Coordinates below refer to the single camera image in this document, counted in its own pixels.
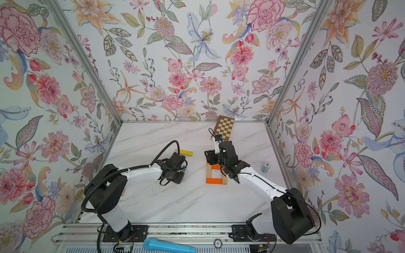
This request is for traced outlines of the orange block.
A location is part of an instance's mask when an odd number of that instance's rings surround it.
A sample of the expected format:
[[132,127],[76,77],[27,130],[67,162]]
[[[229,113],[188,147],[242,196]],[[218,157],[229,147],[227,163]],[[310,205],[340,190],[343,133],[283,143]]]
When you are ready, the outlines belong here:
[[218,178],[207,178],[206,179],[207,184],[223,184],[221,179]]
[[211,165],[212,170],[221,170],[221,166],[219,164]]

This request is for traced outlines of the natural wood block diagonal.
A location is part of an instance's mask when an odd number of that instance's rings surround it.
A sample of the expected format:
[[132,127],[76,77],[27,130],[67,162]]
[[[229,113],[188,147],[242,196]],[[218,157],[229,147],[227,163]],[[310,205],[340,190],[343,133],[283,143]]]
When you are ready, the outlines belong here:
[[221,175],[221,184],[227,185],[228,184],[228,177],[225,174]]

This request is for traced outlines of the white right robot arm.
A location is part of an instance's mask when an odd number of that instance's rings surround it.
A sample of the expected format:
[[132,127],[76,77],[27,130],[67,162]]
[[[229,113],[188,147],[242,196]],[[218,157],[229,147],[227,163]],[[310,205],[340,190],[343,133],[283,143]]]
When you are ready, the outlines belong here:
[[291,245],[303,236],[313,235],[315,220],[301,192],[286,189],[258,174],[250,164],[238,158],[230,141],[214,140],[214,149],[205,151],[210,165],[219,165],[228,178],[233,179],[271,206],[271,213],[256,214],[246,221],[243,236],[259,241],[261,235],[275,235]]

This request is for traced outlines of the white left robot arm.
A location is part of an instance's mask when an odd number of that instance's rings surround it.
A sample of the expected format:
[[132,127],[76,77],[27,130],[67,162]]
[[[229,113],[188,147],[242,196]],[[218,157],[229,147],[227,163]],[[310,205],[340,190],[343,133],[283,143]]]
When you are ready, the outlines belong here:
[[156,182],[160,186],[180,184],[187,165],[186,157],[178,153],[152,164],[129,168],[108,164],[86,186],[81,210],[96,214],[115,233],[123,233],[131,225],[120,207],[121,198],[128,188],[144,182]]

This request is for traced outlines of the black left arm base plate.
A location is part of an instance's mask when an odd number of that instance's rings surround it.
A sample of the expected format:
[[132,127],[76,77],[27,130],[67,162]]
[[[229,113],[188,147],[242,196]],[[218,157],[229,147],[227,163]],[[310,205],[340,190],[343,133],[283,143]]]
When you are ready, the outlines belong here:
[[128,223],[124,229],[115,232],[110,225],[102,237],[102,242],[144,242],[148,235],[148,225],[131,225]]

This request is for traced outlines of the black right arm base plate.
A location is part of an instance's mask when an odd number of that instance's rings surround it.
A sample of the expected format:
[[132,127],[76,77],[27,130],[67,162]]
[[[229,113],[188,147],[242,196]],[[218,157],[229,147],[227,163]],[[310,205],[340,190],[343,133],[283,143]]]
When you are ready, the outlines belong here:
[[228,237],[233,242],[274,242],[276,241],[276,235],[273,234],[259,234],[253,227],[253,220],[260,217],[262,213],[258,213],[245,221],[244,224],[232,225],[232,231],[228,234]]

